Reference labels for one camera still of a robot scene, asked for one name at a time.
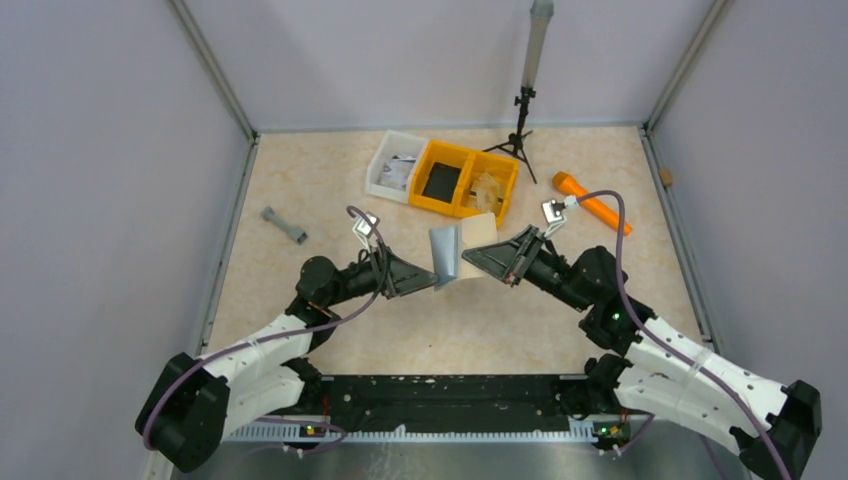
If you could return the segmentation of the beige card holder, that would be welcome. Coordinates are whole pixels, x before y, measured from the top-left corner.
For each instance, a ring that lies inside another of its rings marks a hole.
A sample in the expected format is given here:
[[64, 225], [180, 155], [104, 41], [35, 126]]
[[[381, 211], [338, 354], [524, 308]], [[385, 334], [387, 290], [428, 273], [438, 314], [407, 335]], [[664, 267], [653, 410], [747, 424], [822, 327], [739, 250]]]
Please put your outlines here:
[[465, 260], [462, 254], [466, 250], [498, 242], [496, 217], [492, 212], [467, 217], [447, 227], [430, 229], [428, 234], [437, 277], [436, 291], [450, 283], [487, 276], [483, 270]]

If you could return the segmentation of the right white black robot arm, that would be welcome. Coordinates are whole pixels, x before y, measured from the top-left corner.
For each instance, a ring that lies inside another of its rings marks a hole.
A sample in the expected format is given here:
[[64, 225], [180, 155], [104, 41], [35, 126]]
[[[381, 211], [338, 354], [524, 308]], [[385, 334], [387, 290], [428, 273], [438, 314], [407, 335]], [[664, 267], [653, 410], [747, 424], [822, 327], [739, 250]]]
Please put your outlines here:
[[762, 479], [802, 476], [821, 434], [821, 395], [746, 370], [686, 337], [648, 306], [621, 294], [615, 256], [603, 246], [574, 263], [538, 228], [462, 252], [509, 286], [526, 281], [577, 311], [579, 328], [604, 355], [587, 365], [589, 404], [619, 405], [673, 422], [736, 455]]

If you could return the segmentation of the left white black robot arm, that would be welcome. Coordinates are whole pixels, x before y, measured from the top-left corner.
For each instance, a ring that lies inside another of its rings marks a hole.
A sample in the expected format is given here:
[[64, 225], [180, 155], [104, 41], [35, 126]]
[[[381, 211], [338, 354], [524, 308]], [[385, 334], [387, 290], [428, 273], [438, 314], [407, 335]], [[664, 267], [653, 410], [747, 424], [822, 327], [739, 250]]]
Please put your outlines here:
[[436, 285], [433, 272], [380, 245], [338, 268], [325, 256], [307, 259], [296, 295], [282, 314], [221, 350], [180, 353], [164, 366], [135, 421], [143, 445], [188, 473], [202, 466], [239, 428], [276, 410], [308, 413], [320, 386], [305, 359], [343, 318], [334, 305], [365, 297], [403, 297]]

